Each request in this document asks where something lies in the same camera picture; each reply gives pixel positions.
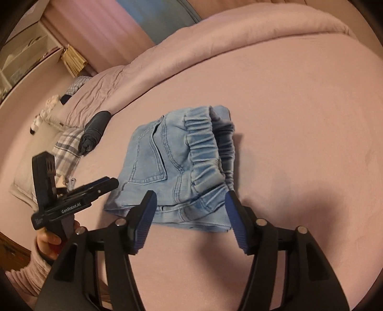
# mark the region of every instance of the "stuffed animal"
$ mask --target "stuffed animal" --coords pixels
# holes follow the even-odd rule
[[[52,109],[58,103],[60,103],[60,96],[59,95],[54,95],[46,101],[45,107],[40,111],[40,113],[34,118],[34,120],[32,122],[31,130],[30,130],[30,133],[32,135],[34,135],[37,132],[37,130],[39,129],[43,120],[45,120],[49,116]]]

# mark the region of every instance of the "folded denim shorts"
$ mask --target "folded denim shorts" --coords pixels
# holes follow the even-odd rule
[[[234,189],[233,133],[229,110],[223,106],[180,109],[139,126],[129,142],[119,187],[111,192],[105,210],[126,216],[153,190],[153,222],[230,230],[224,199]]]

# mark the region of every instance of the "checkered cloth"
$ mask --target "checkered cloth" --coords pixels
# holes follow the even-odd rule
[[[63,132],[59,141],[53,147],[52,153],[56,162],[56,176],[63,176],[64,184],[67,184],[69,178],[80,160],[79,142],[84,130],[78,128],[69,128]]]
[[[71,86],[65,92],[65,95],[73,96],[76,92],[82,87],[86,82],[88,82],[92,77],[87,77],[85,75],[81,75],[71,84]]]

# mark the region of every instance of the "pink curtain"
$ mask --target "pink curtain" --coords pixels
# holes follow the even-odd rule
[[[115,0],[52,0],[41,21],[101,72],[129,64],[153,41]]]

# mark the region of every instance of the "silver bolt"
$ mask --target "silver bolt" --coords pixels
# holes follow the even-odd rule
[[[76,234],[83,234],[87,229],[85,227],[79,227],[76,229]]]
[[[258,226],[264,227],[264,226],[267,225],[267,220],[263,219],[263,218],[258,218],[256,220],[256,223],[257,223]]]
[[[306,233],[308,232],[308,230],[307,230],[307,228],[304,227],[304,226],[299,226],[299,227],[298,227],[298,232],[299,232],[300,234],[306,234]]]
[[[115,221],[116,226],[121,227],[126,225],[125,218],[120,218]]]

